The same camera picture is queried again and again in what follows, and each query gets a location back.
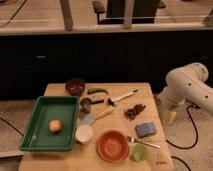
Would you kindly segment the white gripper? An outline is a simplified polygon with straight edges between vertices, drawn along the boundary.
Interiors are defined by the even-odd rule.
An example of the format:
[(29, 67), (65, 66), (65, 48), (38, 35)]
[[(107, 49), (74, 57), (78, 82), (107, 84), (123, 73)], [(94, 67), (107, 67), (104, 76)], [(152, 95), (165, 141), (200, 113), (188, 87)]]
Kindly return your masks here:
[(162, 90), (157, 98), (160, 100), (162, 107), (164, 109), (168, 109), (166, 112), (166, 124), (170, 126), (177, 114), (177, 112), (172, 109), (181, 106), (183, 104), (183, 100), (181, 98), (176, 98), (167, 87)]

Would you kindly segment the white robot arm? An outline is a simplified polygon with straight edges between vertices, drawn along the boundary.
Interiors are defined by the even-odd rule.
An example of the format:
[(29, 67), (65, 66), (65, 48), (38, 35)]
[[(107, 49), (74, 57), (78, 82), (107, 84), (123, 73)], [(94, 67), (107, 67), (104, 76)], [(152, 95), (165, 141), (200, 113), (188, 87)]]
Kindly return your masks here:
[(209, 72), (201, 63), (191, 63), (169, 71), (166, 75), (166, 87), (158, 95), (161, 101), (160, 114), (163, 126), (171, 124), (176, 116), (175, 108), (189, 100), (209, 114), (213, 114), (213, 88), (205, 81)]

